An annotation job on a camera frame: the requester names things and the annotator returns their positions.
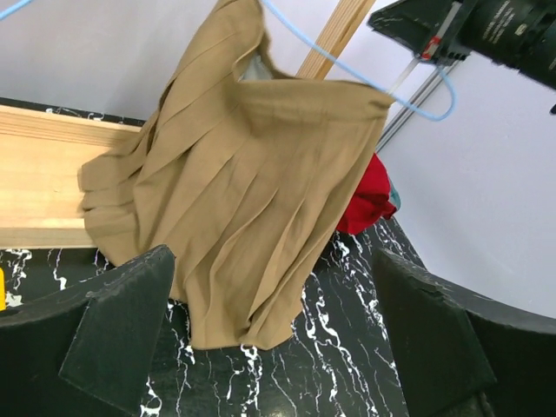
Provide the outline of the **tan brown skirt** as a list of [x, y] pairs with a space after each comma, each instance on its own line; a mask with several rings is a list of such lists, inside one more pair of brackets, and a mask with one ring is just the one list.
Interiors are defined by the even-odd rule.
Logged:
[[137, 136], [83, 165], [85, 228], [113, 264], [164, 244], [195, 349], [270, 349], [380, 138], [390, 96], [300, 79], [257, 1], [219, 1]]

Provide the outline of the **blue wire hanger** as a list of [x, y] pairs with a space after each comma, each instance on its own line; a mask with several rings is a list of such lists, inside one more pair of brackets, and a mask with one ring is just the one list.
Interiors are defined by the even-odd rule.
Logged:
[[[294, 74], [340, 1], [263, 1], [271, 56]], [[1, 1], [1, 97], [146, 119], [216, 1]], [[400, 101], [432, 75], [362, 23], [327, 76], [395, 86]]]

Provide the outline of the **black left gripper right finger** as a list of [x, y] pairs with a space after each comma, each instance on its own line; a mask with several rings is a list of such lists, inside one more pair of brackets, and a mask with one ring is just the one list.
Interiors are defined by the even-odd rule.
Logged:
[[376, 250], [374, 285], [412, 416], [553, 416], [555, 320]]

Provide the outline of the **red cloth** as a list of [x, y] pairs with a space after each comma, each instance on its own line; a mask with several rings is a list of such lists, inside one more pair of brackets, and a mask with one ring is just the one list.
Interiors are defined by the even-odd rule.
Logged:
[[357, 235], [397, 211], [389, 201], [391, 179], [381, 159], [373, 154], [336, 230]]

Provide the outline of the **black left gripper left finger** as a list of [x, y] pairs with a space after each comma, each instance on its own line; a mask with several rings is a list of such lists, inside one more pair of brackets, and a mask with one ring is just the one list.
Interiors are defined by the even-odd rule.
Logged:
[[157, 246], [1, 313], [3, 416], [137, 416], [175, 257]]

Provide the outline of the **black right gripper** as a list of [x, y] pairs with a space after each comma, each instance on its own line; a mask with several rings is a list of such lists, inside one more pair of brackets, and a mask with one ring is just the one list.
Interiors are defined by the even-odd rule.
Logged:
[[554, 1], [396, 1], [367, 25], [425, 62], [450, 66], [475, 52], [555, 88]]

